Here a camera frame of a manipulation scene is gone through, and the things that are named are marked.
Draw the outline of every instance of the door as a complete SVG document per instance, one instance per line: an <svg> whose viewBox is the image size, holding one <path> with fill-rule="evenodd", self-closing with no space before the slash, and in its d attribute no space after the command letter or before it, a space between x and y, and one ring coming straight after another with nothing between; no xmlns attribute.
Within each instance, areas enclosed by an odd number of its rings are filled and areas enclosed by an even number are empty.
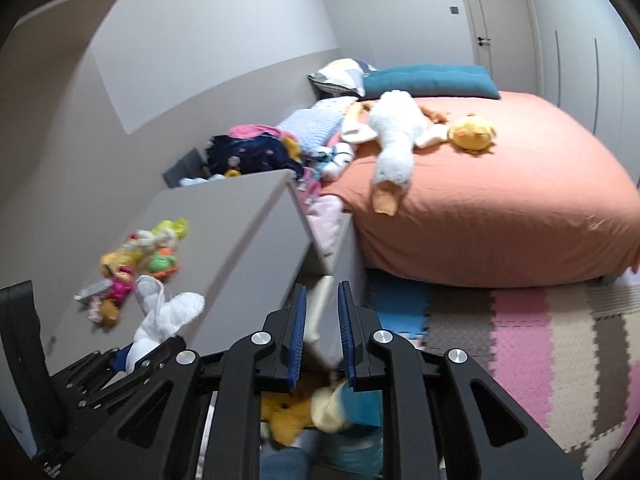
<svg viewBox="0 0 640 480"><path fill-rule="evenodd" d="M467 0L478 61L500 90L538 94L530 0Z"/></svg>

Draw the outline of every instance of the yellow plush toy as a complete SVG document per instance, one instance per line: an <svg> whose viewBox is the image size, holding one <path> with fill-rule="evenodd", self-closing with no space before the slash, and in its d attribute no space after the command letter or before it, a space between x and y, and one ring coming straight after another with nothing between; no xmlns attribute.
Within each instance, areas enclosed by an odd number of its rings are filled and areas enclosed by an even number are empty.
<svg viewBox="0 0 640 480"><path fill-rule="evenodd" d="M300 150L300 145L293 140L291 137L282 137L282 142L287 149L287 153L289 153L289 158L295 160L297 163L302 162L300 155L302 154L302 150Z"/></svg>
<svg viewBox="0 0 640 480"><path fill-rule="evenodd" d="M298 387L288 394L263 393L262 420L269 424L271 437L283 446L291 446L305 428L312 428L311 397L314 391L326 385L326 378L302 372Z"/></svg>
<svg viewBox="0 0 640 480"><path fill-rule="evenodd" d="M496 137L494 126L475 114L453 123L447 132L447 139L457 147L477 155L494 144Z"/></svg>

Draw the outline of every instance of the blue foam tile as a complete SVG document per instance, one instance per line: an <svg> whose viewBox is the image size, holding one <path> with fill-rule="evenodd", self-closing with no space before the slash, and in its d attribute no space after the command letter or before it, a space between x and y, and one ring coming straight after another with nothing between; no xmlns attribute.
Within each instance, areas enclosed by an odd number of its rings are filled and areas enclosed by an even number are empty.
<svg viewBox="0 0 640 480"><path fill-rule="evenodd" d="M381 271L371 272L369 280L370 306L378 313L382 327L395 333L408 333L410 339L424 335L429 286Z"/></svg>

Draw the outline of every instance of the green plush toy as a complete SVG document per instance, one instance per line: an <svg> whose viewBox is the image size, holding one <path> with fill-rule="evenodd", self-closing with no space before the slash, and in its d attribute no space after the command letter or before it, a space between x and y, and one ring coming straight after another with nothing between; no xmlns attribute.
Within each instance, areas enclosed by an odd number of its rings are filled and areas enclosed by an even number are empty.
<svg viewBox="0 0 640 480"><path fill-rule="evenodd" d="M160 249L146 264L146 270L156 279L165 280L178 269L178 258L171 249Z"/></svg>

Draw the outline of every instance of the pillow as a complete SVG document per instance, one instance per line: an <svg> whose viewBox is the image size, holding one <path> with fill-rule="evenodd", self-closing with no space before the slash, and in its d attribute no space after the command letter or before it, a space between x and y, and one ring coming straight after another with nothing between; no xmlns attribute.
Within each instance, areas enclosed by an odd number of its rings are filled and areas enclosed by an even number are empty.
<svg viewBox="0 0 640 480"><path fill-rule="evenodd" d="M290 132L298 138L304 155L313 156L319 146L340 128L343 115L335 110L305 108L296 110L284 119L278 128Z"/></svg>
<svg viewBox="0 0 640 480"><path fill-rule="evenodd" d="M345 94L364 95L362 78L376 69L359 59L337 59L318 72L308 75L311 82L321 91L334 96Z"/></svg>
<svg viewBox="0 0 640 480"><path fill-rule="evenodd" d="M500 99L500 92L483 66L415 65L372 72L364 78L365 99L380 99L384 92L404 90L412 97L485 97Z"/></svg>

